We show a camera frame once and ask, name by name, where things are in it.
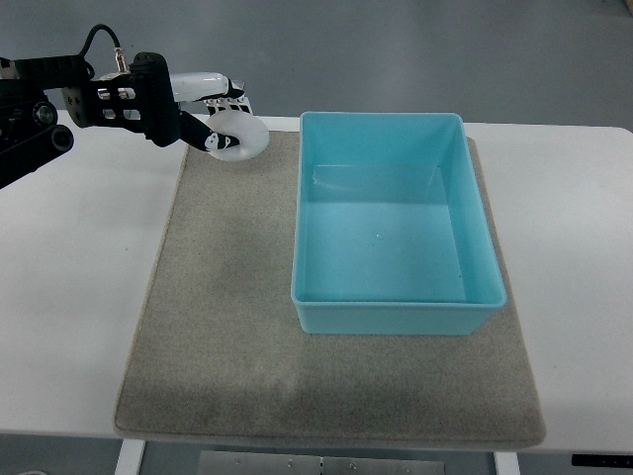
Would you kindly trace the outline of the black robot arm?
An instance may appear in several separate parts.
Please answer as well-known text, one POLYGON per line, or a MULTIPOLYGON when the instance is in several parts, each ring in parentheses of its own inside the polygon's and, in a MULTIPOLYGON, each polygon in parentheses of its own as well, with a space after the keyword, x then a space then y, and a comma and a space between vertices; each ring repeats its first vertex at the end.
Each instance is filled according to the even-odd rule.
POLYGON ((46 92, 78 86, 94 75, 86 54, 97 33, 113 41, 121 72, 129 70, 118 36, 105 24, 89 31, 80 52, 72 55, 1 59, 1 186, 26 175, 70 151, 72 131, 58 122, 58 113, 46 92))

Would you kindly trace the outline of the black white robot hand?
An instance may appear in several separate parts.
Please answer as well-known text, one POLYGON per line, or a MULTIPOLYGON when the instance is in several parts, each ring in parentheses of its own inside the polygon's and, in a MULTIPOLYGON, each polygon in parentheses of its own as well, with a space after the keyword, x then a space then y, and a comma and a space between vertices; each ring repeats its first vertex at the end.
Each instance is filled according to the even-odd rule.
POLYGON ((165 58, 140 52, 130 65, 129 78, 119 89, 124 117, 138 123, 140 132, 165 147, 177 141, 205 151, 212 132, 206 121, 214 114, 235 110, 252 114, 243 85, 215 72, 169 72, 165 58))

